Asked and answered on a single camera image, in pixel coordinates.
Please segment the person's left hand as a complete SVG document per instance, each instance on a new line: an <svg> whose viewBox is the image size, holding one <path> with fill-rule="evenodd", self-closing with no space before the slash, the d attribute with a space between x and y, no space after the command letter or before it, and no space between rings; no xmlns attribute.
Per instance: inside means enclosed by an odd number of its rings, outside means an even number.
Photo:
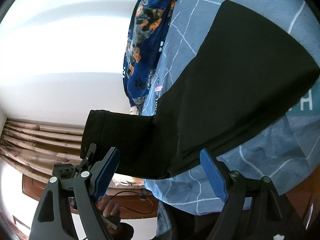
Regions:
<svg viewBox="0 0 320 240"><path fill-rule="evenodd" d="M110 199L108 195L104 195L97 202L97 208L102 212L104 217L119 217L120 216L120 207L113 200Z"/></svg>

